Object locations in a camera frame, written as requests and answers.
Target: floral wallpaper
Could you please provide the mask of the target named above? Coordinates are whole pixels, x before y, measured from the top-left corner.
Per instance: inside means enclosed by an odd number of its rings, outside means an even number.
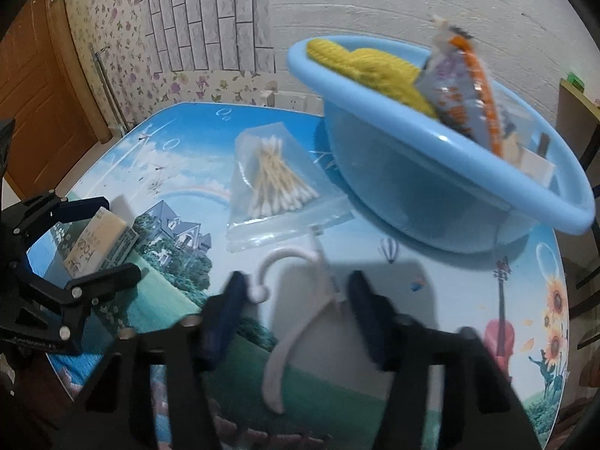
[[[276,86],[274,74],[248,71],[151,73],[141,26],[140,0],[65,0],[71,34],[92,93],[109,126],[115,118],[89,45],[100,56],[129,125],[181,101],[257,104]]]

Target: bag of cotton swabs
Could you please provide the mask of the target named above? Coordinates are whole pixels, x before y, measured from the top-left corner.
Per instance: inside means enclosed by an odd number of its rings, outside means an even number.
[[[237,137],[230,208],[230,252],[352,217],[346,195],[281,122],[247,129]]]

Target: blue plastic basin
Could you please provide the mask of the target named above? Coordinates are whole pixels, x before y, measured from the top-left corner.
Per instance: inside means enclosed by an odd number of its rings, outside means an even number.
[[[429,50],[364,36],[325,37],[349,50],[371,47],[421,67]],[[325,101],[332,153],[347,183],[377,215],[440,249],[472,253],[513,242],[538,223],[582,234],[595,216],[592,188],[560,135],[515,93],[535,121],[532,140],[550,136],[556,165],[546,189],[485,148],[438,121],[347,79],[306,55],[307,40],[289,49],[289,71]]]

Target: green object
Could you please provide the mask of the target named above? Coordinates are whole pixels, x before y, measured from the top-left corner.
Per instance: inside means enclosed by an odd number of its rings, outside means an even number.
[[[581,91],[583,93],[583,90],[586,88],[586,85],[583,84],[583,81],[581,81],[574,73],[570,72],[569,75],[566,78],[567,81],[569,81],[573,86],[575,86],[579,91]]]

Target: plastic snack bag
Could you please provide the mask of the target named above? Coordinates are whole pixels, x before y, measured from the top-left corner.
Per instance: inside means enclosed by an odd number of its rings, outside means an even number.
[[[235,141],[227,249],[237,252],[352,217],[350,201],[283,123],[250,128]]]
[[[495,155],[514,162],[518,157],[516,133],[507,122],[502,97],[476,54],[470,35],[436,17],[439,32],[431,58],[416,88],[436,108],[443,123],[471,138]]]

